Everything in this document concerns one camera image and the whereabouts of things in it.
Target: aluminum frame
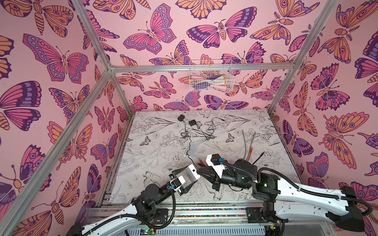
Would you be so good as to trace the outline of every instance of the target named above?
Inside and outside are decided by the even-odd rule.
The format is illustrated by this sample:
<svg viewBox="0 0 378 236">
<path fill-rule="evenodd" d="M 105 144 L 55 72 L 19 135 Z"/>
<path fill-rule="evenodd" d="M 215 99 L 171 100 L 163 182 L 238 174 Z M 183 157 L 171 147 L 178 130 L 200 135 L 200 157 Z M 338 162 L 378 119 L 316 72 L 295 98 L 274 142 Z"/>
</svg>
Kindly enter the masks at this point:
<svg viewBox="0 0 378 236">
<path fill-rule="evenodd" d="M 296 76 L 296 73 L 299 70 L 302 62 L 306 58 L 308 51 L 310 50 L 319 33 L 322 31 L 323 27 L 327 23 L 328 18 L 331 16 L 338 2 L 339 0 L 327 0 L 327 2 L 324 4 L 323 9 L 320 11 L 320 14 L 314 22 L 314 26 L 311 28 L 311 31 L 308 33 L 301 49 L 299 50 L 299 53 L 295 57 L 294 68 L 289 70 L 289 72 L 286 74 L 286 77 L 282 81 L 282 84 L 278 89 L 276 95 L 274 96 L 273 101 L 270 103 L 268 109 L 269 114 L 273 113 L 273 110 L 276 108 L 278 101 L 282 98 L 287 87 L 289 87 L 290 82 Z"/>
</svg>

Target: black cable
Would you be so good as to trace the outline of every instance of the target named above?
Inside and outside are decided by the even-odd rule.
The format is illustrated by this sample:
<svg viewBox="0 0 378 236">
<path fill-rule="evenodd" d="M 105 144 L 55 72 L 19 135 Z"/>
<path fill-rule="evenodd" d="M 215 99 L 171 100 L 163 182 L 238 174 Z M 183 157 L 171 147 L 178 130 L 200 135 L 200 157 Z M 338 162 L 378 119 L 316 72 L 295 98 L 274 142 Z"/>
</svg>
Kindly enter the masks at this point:
<svg viewBox="0 0 378 236">
<path fill-rule="evenodd" d="M 281 232 L 278 236 L 282 236 L 284 234 L 284 230 L 285 230 L 285 222 L 284 220 L 281 221 L 282 222 L 282 229 L 281 229 Z"/>
<path fill-rule="evenodd" d="M 140 218 L 139 216 L 136 216 L 136 215 L 133 215 L 133 214 L 121 214 L 121 215 L 118 215 L 118 216 L 114 216 L 112 218 L 109 218 L 107 220 L 105 220 L 104 222 L 96 225 L 95 227 L 93 227 L 91 230 L 87 231 L 86 233 L 83 234 L 83 236 L 87 236 L 87 235 L 90 235 L 91 232 L 95 231 L 96 229 L 104 226 L 105 224 L 113 221 L 113 220 L 116 220 L 116 219 L 120 219 L 120 218 L 125 218 L 125 217 L 130 217 L 130 218 L 134 218 L 134 219 L 137 219 L 139 221 L 141 221 L 143 224 L 145 224 L 146 226 L 148 226 L 149 228 L 153 228 L 153 229 L 156 229 L 156 230 L 161 230 L 165 227 L 167 227 L 173 220 L 174 216 L 175 216 L 175 210 L 176 210 L 176 199 L 175 199 L 175 192 L 172 188 L 169 189 L 170 191 L 170 194 L 171 194 L 171 197 L 172 197 L 172 214 L 169 218 L 169 220 L 164 223 L 163 225 L 154 225 L 154 224 L 151 224 L 149 222 L 147 222 L 146 220 L 144 220 L 143 218 Z"/>
<path fill-rule="evenodd" d="M 242 191 L 244 188 L 242 188 L 242 189 L 240 189 L 240 190 L 234 190 L 234 189 L 232 189 L 231 188 L 231 186 L 229 185 L 229 187 L 230 187 L 230 189 L 232 190 L 232 191 L 234 191 L 234 192 L 240 192 L 240 191 Z"/>
<path fill-rule="evenodd" d="M 256 177 L 255 177 L 251 172 L 246 171 L 245 169 L 242 169 L 242 168 L 240 168 L 240 167 L 237 167 L 236 165 L 233 165 L 233 164 L 230 164 L 230 163 L 228 163 L 228 162 L 224 162 L 224 161 L 220 161 L 220 163 L 221 163 L 222 165 L 225 165 L 225 166 L 230 167 L 230 168 L 234 168 L 234 169 L 236 169 L 236 170 L 239 170 L 239 171 L 241 171 L 241 172 L 243 172 L 243 173 L 249 175 L 249 176 L 252 178 L 253 181 L 256 180 Z"/>
<path fill-rule="evenodd" d="M 293 181 L 291 181 L 288 177 L 286 177 L 285 175 L 283 175 L 282 173 L 280 173 L 280 172 L 278 172 L 278 171 L 276 171 L 274 169 L 270 169 L 270 168 L 267 168 L 267 167 L 263 167 L 263 168 L 260 168 L 258 170 L 258 172 L 257 172 L 257 177 L 258 177 L 257 183 L 261 182 L 261 172 L 263 170 L 268 170 L 268 171 L 270 171 L 270 172 L 272 172 L 272 173 L 274 173 L 274 174 L 282 177 L 289 184 L 291 184 L 293 187 L 295 187 L 297 190 L 300 190 L 300 191 L 302 191 L 304 193 L 307 193 L 307 194 L 310 194 L 310 195 L 314 195 L 314 196 L 318 196 L 318 197 L 327 197 L 327 198 L 332 198 L 332 199 L 339 199 L 339 196 L 337 196 L 337 195 L 326 194 L 326 193 L 316 193 L 316 192 L 312 192 L 310 190 L 303 189 L 303 188 L 300 189 L 299 186 L 296 185 Z M 357 202 L 357 203 L 361 203 L 361 204 L 365 205 L 366 208 L 367 208 L 367 210 L 364 211 L 364 212 L 362 212 L 363 216 L 369 215 L 370 213 L 373 212 L 373 207 L 369 203 L 367 203 L 367 202 L 365 202 L 365 201 L 363 201 L 361 199 L 353 198 L 353 197 L 346 197 L 346 196 L 341 196 L 340 199 L 341 200 L 350 201 L 350 202 Z"/>
</svg>

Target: white wire basket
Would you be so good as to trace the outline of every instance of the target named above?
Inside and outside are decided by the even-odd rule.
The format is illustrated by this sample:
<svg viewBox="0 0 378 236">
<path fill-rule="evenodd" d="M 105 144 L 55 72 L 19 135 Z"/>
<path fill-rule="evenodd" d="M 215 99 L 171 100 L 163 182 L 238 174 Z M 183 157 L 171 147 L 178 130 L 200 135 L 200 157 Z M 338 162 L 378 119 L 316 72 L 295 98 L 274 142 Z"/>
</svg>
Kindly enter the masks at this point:
<svg viewBox="0 0 378 236">
<path fill-rule="evenodd" d="M 235 78 L 232 64 L 210 64 L 210 60 L 191 60 L 189 66 L 189 89 L 229 92 L 234 87 Z"/>
</svg>

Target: butterfly antenna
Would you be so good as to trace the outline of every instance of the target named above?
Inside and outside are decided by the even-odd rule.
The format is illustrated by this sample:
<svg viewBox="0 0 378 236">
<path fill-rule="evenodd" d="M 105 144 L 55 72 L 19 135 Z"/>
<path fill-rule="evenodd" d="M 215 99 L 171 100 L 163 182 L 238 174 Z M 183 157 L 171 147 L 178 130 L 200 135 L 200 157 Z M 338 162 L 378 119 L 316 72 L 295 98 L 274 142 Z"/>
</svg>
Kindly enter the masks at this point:
<svg viewBox="0 0 378 236">
<path fill-rule="evenodd" d="M 63 181 L 60 182 L 59 187 L 58 187 L 58 189 L 56 190 L 56 197 L 55 197 L 55 199 L 53 200 L 53 202 L 56 201 L 56 199 L 58 198 L 58 190 L 59 190 L 60 186 L 62 185 L 62 183 L 63 183 Z M 31 210 L 34 210 L 34 208 L 36 208 L 37 206 L 40 206 L 40 205 L 50 206 L 51 203 L 50 203 L 50 204 L 41 203 L 41 204 L 39 204 L 39 205 L 36 205 L 35 207 L 32 207 Z"/>
<path fill-rule="evenodd" d="M 56 48 L 60 51 L 60 54 L 65 55 L 65 54 L 63 54 L 62 51 L 58 48 L 58 46 L 56 46 Z"/>
<path fill-rule="evenodd" d="M 242 82 L 244 81 L 245 77 L 247 77 L 248 75 L 249 75 L 249 74 L 247 74 L 246 76 L 244 76 L 244 78 L 243 78 Z"/>
<path fill-rule="evenodd" d="M 311 101 L 311 97 L 308 97 L 308 104 L 306 106 L 306 109 L 307 109 L 308 105 L 310 104 L 310 101 Z"/>
<path fill-rule="evenodd" d="M 14 165 L 11 165 L 11 167 L 13 168 L 13 172 L 14 172 L 14 179 L 9 179 L 5 176 L 3 176 L 2 174 L 0 174 L 0 177 L 3 177 L 4 179 L 9 179 L 9 180 L 15 180 L 16 179 L 16 170 L 14 169 Z"/>
<path fill-rule="evenodd" d="M 352 145 L 350 142 L 348 142 L 348 141 L 345 140 L 345 136 L 353 136 L 353 137 L 354 137 L 354 134 L 347 134 L 347 135 L 344 135 L 344 137 L 343 137 L 345 142 L 347 142 L 347 143 L 349 143 L 350 145 Z"/>
</svg>

